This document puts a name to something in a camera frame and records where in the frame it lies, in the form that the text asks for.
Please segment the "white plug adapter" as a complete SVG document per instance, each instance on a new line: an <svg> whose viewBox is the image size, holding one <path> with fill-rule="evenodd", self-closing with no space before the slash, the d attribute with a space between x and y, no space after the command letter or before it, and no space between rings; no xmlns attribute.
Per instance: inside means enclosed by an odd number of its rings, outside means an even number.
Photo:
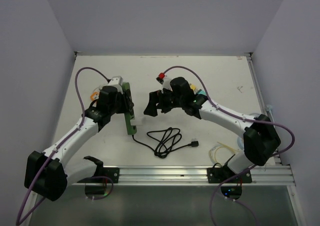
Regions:
<svg viewBox="0 0 320 226"><path fill-rule="evenodd" d="M132 126L142 126L145 124L145 117L137 117L130 120Z"/></svg>

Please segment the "green power strip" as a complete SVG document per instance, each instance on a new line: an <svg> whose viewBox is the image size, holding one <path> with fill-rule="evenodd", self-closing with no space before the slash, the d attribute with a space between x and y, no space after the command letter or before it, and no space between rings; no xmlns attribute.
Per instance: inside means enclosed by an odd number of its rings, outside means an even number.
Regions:
<svg viewBox="0 0 320 226"><path fill-rule="evenodd" d="M122 90L125 89L131 89L130 84L128 82L124 82L122 84ZM125 119L125 126L127 130L127 134L129 136L133 136L137 133L137 127L131 125L131 119L135 118L135 114L133 116L130 116L128 113L124 113L124 119Z"/></svg>

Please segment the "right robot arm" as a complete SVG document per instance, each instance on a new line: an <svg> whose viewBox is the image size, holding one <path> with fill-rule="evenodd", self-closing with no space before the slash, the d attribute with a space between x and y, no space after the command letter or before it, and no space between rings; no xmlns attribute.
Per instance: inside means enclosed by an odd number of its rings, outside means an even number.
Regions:
<svg viewBox="0 0 320 226"><path fill-rule="evenodd" d="M252 167L264 166L280 146L281 140L270 118L241 114L215 102L206 93L192 88L183 77L157 78L161 89L149 93L144 115L156 117L181 108L187 115L222 126L242 138L243 149L232 156L223 166L223 178L235 182L241 172Z"/></svg>

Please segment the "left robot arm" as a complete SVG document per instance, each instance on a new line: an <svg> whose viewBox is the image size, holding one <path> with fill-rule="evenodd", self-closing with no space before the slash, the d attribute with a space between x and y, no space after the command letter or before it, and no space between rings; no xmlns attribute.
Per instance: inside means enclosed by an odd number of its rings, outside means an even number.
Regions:
<svg viewBox="0 0 320 226"><path fill-rule="evenodd" d="M85 156L75 165L69 164L73 155L106 126L114 114L123 114L127 134L137 133L131 124L134 104L130 84L104 86L98 99L92 102L76 125L58 142L43 152L32 152L27 158L24 186L50 201L59 199L66 188L80 181L108 181L112 179L104 170L104 163L92 156Z"/></svg>

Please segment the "orange power strip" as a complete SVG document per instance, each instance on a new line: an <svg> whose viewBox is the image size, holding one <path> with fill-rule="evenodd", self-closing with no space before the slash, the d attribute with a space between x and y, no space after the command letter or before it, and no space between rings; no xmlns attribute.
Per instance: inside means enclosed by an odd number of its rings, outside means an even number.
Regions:
<svg viewBox="0 0 320 226"><path fill-rule="evenodd" d="M99 92L94 91L90 96L90 100L91 101L97 100L99 98L99 94L100 94Z"/></svg>

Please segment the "blue plug adapter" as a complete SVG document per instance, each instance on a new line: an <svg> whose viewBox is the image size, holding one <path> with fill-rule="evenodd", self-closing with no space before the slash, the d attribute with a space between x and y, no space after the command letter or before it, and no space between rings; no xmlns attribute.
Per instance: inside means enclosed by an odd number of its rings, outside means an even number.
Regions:
<svg viewBox="0 0 320 226"><path fill-rule="evenodd" d="M203 91L202 89L200 89L199 91L197 91L196 94L198 94L198 95L203 95L203 96L206 96L206 95L207 95L206 92Z"/></svg>

